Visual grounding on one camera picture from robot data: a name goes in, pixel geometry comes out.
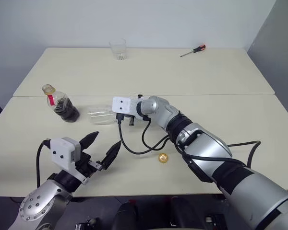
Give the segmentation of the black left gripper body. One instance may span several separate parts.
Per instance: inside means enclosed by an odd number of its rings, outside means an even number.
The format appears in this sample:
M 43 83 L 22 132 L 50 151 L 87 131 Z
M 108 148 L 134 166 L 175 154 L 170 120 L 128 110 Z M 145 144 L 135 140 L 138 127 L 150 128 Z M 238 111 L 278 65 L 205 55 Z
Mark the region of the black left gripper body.
M 81 152 L 80 160 L 75 163 L 75 167 L 86 178 L 90 178 L 96 171 L 103 169 L 101 162 L 91 161 L 91 156 L 84 152 Z

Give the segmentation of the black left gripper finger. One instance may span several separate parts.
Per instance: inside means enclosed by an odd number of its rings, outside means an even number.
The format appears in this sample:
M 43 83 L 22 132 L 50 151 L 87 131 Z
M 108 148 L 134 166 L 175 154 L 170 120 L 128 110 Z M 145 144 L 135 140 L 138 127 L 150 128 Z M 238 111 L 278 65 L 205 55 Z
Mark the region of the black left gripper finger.
M 99 132 L 95 131 L 92 133 L 89 133 L 85 137 L 83 137 L 79 143 L 81 147 L 81 152 L 83 152 L 85 149 L 91 146 L 91 144 L 95 141 L 96 137 L 98 136 Z
M 118 141 L 107 151 L 105 158 L 101 161 L 103 170 L 107 170 L 108 167 L 116 159 L 118 152 L 120 150 L 120 147 L 121 147 L 121 141 Z

